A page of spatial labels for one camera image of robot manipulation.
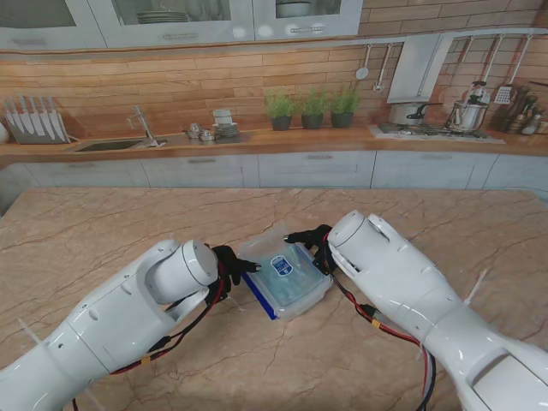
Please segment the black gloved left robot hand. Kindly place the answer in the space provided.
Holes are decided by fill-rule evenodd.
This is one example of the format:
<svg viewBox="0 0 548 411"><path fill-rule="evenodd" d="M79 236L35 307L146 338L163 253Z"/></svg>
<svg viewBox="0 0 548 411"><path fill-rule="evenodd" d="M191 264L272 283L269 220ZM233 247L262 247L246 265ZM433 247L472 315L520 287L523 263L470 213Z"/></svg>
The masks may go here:
<svg viewBox="0 0 548 411"><path fill-rule="evenodd" d="M243 274L255 273L261 269L259 263L239 259L229 246L216 246L212 247L211 250L217 257L218 279L208 286L209 294L206 297L208 305L213 301L225 299L232 286L238 286L241 283Z"/></svg>

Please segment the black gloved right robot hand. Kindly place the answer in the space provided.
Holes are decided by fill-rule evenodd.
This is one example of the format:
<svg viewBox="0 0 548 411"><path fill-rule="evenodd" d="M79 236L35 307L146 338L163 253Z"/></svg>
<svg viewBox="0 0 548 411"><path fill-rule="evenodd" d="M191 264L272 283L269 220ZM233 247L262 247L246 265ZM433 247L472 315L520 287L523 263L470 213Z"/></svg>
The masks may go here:
<svg viewBox="0 0 548 411"><path fill-rule="evenodd" d="M329 276L337 268L328 245L328 235L331 230L330 225L321 224L316 229L290 233L283 240L289 244L302 243L308 251L314 248L313 264L323 274Z"/></svg>

